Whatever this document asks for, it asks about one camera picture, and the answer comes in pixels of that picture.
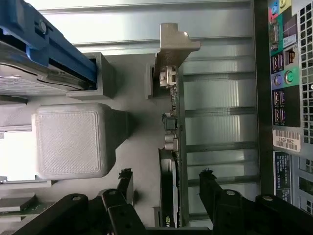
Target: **ps/2 port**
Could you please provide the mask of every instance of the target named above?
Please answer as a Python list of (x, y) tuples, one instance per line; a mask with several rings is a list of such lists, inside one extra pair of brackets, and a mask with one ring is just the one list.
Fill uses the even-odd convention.
[(274, 84), (276, 86), (279, 86), (280, 84), (282, 84), (282, 82), (283, 82), (283, 77), (280, 74), (276, 75), (274, 78)]
[(291, 84), (293, 81), (293, 73), (291, 71), (285, 72), (284, 81), (286, 84)]

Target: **blue latch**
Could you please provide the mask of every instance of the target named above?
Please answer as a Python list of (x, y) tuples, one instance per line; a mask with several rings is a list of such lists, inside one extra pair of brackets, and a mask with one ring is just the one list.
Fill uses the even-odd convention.
[(29, 59), (43, 66), (53, 60), (96, 83), (96, 65), (23, 0), (0, 0), (0, 28), (26, 44)]

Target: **gray metal surface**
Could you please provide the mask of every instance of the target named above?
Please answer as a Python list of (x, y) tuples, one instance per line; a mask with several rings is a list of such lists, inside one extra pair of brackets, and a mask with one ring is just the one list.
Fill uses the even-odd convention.
[[(159, 40), (159, 25), (166, 22), (179, 23), (179, 30), (188, 32), (191, 38), (253, 35), (253, 21), (247, 20), (252, 17), (250, 1), (189, 1), (188, 4), (168, 5), (166, 9), (160, 8), (160, 3), (155, 2), (158, 4), (148, 7), (133, 4), (114, 10), (96, 11), (94, 8), (93, 12), (45, 14), (45, 17), (53, 22), (71, 43), (80, 44), (124, 44), (124, 41)], [(219, 23), (208, 23), (215, 19), (219, 19)], [(88, 28), (88, 33), (82, 34), (81, 28)]]
[[(249, 0), (198, 0), (198, 3), (216, 3), (216, 2), (247, 2)], [(55, 0), (53, 2), (42, 2), (40, 0), (28, 0), (36, 9), (42, 13), (69, 13), (69, 12), (90, 12), (97, 9), (114, 9), (120, 7), (133, 7), (133, 6), (158, 6), (158, 5), (178, 5), (189, 4), (190, 0), (84, 0), (79, 1), (62, 1)]]

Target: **rear i/o panel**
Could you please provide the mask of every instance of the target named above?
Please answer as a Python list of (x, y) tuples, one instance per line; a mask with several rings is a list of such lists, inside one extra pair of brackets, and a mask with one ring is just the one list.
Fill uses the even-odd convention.
[(273, 145), (279, 151), (301, 154), (304, 139), (300, 95), (302, 52), (299, 49), (305, 42), (299, 33), (301, 20), (292, 12), (292, 3), (291, 0), (268, 2)]

